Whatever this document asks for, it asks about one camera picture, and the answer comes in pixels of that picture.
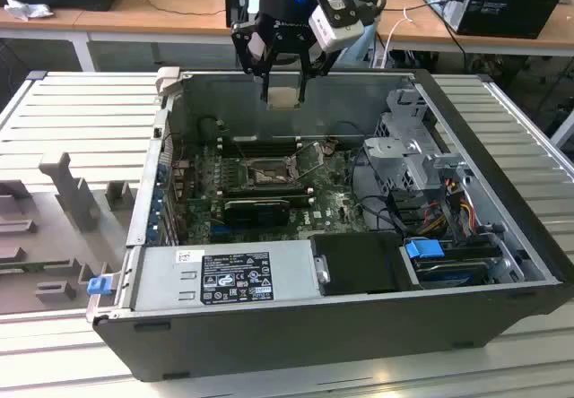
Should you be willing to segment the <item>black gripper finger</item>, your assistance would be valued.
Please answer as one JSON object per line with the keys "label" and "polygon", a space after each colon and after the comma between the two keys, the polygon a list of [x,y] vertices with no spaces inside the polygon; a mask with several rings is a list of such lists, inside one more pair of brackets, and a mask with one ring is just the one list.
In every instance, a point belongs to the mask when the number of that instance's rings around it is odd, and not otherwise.
{"label": "black gripper finger", "polygon": [[313,78],[328,75],[337,60],[337,52],[333,51],[326,53],[323,51],[316,60],[311,61],[309,57],[309,48],[307,46],[299,46],[298,54],[300,57],[298,102],[303,102],[305,100],[308,81]]}
{"label": "black gripper finger", "polygon": [[257,16],[252,22],[235,23],[231,39],[245,74],[262,80],[260,99],[268,101],[269,74],[273,65],[273,39],[270,19]]}

